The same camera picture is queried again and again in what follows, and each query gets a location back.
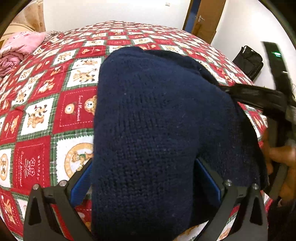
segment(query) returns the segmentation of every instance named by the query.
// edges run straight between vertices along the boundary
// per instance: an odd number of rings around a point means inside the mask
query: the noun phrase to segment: pink blanket
[[[12,72],[45,38],[45,33],[20,32],[12,35],[0,49],[0,76]]]

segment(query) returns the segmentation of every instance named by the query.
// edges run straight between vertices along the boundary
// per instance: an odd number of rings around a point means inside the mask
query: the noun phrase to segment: wooden door
[[[222,15],[226,0],[201,0],[192,34],[211,43]]]

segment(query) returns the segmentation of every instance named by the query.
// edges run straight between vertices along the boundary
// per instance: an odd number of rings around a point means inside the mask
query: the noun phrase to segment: folded blanket
[[[125,47],[100,68],[92,232],[104,241],[173,240],[209,218],[197,156],[235,185],[267,185],[257,136],[197,61]]]
[[[13,34],[0,49],[0,76],[5,76],[44,40],[45,33],[20,32]]]

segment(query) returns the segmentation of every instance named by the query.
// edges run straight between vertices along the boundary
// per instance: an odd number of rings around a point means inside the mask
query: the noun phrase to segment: white wall
[[[46,30],[59,31],[109,20],[182,29],[189,3],[190,0],[44,0],[44,21]]]
[[[262,56],[264,63],[254,81],[255,84],[274,89],[267,55],[261,41],[279,45],[289,75],[296,84],[296,50],[274,15],[258,0],[226,0],[211,45],[230,60],[236,57],[242,46],[250,46]]]

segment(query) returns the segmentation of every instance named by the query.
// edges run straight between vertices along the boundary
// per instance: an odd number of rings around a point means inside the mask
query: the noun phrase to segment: wooden headboard
[[[5,30],[3,36],[0,39],[0,48],[5,44],[5,42],[10,38],[10,36],[14,33],[18,32],[25,32],[25,31],[31,31],[34,32],[33,29],[30,27],[20,24],[20,23],[11,23],[8,28]]]

